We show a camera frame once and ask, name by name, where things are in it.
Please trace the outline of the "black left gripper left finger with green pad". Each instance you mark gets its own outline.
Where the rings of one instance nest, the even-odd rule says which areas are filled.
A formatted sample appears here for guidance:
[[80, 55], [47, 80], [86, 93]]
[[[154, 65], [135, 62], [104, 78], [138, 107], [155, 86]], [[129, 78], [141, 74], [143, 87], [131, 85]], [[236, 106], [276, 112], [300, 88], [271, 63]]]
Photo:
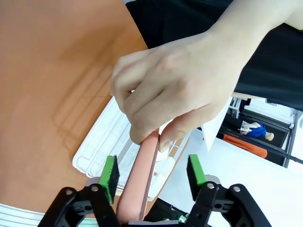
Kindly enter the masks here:
[[82, 190], [62, 188], [38, 227], [78, 227], [93, 214], [98, 227], [121, 227], [111, 204], [119, 179], [117, 156], [108, 156], [99, 180]]

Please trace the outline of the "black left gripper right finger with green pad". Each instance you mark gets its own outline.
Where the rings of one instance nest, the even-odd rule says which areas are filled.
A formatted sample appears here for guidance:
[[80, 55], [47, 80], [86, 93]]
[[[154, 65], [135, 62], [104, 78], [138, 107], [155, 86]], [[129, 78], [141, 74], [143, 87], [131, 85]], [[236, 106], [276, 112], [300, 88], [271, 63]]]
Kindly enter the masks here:
[[188, 156], [187, 176], [195, 204], [185, 227], [211, 227], [208, 221], [212, 212], [220, 213], [230, 227], [272, 227], [244, 185], [224, 188], [207, 181], [196, 154]]

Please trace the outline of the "pink sausage-shaped stick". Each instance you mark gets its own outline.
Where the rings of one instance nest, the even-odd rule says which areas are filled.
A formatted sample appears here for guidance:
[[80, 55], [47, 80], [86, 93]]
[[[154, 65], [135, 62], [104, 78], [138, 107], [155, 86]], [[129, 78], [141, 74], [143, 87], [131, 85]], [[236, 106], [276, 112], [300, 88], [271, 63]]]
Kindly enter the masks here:
[[152, 132], [140, 145], [133, 167], [116, 207], [120, 224], [141, 221], [159, 149], [159, 131]]

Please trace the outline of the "person's right forearm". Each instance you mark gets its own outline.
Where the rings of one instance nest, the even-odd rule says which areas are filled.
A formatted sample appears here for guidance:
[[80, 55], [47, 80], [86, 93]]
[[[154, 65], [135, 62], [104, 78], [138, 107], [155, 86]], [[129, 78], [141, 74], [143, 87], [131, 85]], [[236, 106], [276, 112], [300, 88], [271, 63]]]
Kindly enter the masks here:
[[283, 23], [303, 29], [303, 0], [233, 0], [210, 29], [218, 40], [215, 70], [240, 72], [264, 37]]

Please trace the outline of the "person's right hand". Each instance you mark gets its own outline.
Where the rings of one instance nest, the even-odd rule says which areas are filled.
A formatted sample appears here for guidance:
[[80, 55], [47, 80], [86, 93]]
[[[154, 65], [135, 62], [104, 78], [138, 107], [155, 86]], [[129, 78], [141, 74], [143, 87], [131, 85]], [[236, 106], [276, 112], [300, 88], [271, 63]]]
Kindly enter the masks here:
[[140, 144], [160, 126], [160, 147], [212, 120], [234, 91], [254, 49], [205, 32], [121, 57], [112, 93]]

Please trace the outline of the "black device with green light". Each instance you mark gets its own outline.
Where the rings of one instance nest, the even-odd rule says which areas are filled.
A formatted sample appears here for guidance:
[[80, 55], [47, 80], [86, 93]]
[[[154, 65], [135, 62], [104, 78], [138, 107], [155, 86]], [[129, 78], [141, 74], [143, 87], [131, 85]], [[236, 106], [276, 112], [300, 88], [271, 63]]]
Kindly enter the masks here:
[[187, 219], [187, 216], [188, 214], [186, 212], [177, 209], [162, 199], [157, 199], [148, 214], [145, 216], [144, 221], [157, 222], [164, 220], [178, 220], [183, 222]]

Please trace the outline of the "white ribbed plastic tray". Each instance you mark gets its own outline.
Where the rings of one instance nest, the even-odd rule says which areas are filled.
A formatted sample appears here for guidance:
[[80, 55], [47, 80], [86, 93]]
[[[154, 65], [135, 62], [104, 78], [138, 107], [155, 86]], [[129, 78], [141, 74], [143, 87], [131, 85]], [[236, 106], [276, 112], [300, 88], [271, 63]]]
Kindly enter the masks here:
[[[111, 98], [74, 155], [73, 167], [89, 178], [99, 177], [107, 156], [116, 156], [120, 173], [116, 194], [120, 195], [140, 148], [130, 139], [130, 127], [115, 98]], [[148, 192], [149, 201], [159, 195], [188, 138], [186, 136], [174, 142], [168, 150], [157, 154]]]

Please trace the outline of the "white board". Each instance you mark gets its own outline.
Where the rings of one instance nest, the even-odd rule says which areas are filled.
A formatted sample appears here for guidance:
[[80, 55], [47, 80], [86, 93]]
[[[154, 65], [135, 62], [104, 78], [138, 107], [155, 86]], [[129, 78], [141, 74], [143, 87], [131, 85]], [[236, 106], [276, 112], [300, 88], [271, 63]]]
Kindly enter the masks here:
[[231, 101], [232, 101], [232, 97], [228, 99], [227, 103], [224, 105], [222, 110], [216, 115], [215, 118], [201, 125], [203, 139], [206, 144], [207, 151], [209, 151], [213, 145], [213, 142], [225, 118], [225, 115], [227, 113]]

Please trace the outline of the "orange padded bar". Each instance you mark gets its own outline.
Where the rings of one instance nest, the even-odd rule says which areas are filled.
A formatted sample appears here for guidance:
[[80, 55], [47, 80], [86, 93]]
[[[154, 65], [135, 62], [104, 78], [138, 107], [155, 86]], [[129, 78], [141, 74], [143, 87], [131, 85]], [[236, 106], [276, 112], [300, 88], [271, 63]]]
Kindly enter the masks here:
[[248, 151], [256, 156], [259, 156], [261, 158], [266, 158], [267, 157], [267, 150], [261, 147], [258, 147], [256, 145], [253, 145], [251, 143], [245, 142], [241, 139], [235, 138], [233, 136], [230, 135], [224, 135], [223, 136], [223, 140], [225, 142], [228, 142], [232, 145], [235, 145], [245, 151]]

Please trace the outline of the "white striped mat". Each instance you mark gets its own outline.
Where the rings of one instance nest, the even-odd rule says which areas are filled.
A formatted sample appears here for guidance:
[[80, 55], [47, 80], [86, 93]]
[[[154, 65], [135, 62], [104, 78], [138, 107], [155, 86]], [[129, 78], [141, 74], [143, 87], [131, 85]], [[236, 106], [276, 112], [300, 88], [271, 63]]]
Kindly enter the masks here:
[[44, 213], [0, 203], [0, 227], [37, 227]]

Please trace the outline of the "person's black shirt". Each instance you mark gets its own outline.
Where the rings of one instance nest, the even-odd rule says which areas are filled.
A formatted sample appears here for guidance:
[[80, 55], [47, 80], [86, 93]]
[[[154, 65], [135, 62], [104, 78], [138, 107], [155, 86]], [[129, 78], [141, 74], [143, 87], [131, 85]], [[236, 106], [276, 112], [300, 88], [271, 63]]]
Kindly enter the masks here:
[[[148, 48], [208, 30], [232, 0], [134, 0], [126, 7]], [[243, 68], [236, 93], [303, 112], [303, 31], [271, 30]]]

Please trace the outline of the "black metal frame rack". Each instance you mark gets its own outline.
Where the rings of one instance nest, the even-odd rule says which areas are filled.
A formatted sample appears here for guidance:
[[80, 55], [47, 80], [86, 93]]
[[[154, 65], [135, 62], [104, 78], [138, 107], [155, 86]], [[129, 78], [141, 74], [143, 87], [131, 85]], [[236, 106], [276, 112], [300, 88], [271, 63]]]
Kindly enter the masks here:
[[[266, 160], [287, 168], [290, 163], [303, 165], [303, 155], [294, 150], [297, 124], [303, 114], [293, 108], [269, 103], [264, 98], [233, 98], [227, 110], [217, 138], [230, 135], [267, 150]], [[265, 125], [267, 132], [274, 133], [272, 141], [251, 138], [240, 134], [242, 122], [258, 122]]]

